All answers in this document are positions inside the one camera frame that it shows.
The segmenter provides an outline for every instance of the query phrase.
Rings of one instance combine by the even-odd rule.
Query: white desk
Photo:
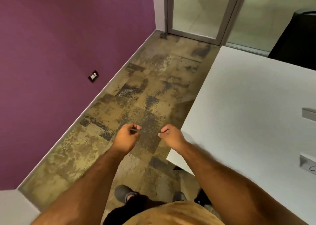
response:
[[[316,224],[316,71],[222,47],[181,128],[185,138],[250,178],[298,217]],[[192,173],[170,151],[167,160]]]

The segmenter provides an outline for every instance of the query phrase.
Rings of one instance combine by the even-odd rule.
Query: brown shirt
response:
[[[224,225],[204,207],[179,201],[151,208],[129,219],[124,225],[175,224],[175,225]]]

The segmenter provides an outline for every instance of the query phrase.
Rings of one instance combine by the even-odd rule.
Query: fist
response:
[[[185,140],[182,132],[171,124],[167,124],[161,129],[161,133],[158,134],[166,144],[178,153],[188,144]]]
[[[142,128],[136,124],[124,124],[117,133],[112,145],[113,149],[124,153],[124,155],[127,155],[134,148],[140,137],[137,131],[131,129],[141,130]]]

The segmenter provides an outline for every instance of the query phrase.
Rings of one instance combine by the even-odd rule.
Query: purple wall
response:
[[[1,190],[22,182],[154,29],[153,0],[0,0]]]

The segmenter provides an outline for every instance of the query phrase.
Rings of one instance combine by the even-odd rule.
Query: gray shoe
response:
[[[127,198],[129,195],[139,195],[139,193],[134,192],[130,187],[127,187],[126,185],[119,185],[114,189],[114,196],[118,201],[121,203],[126,204]]]
[[[184,195],[183,192],[174,193],[172,202],[176,202],[176,201],[187,201],[186,196]]]

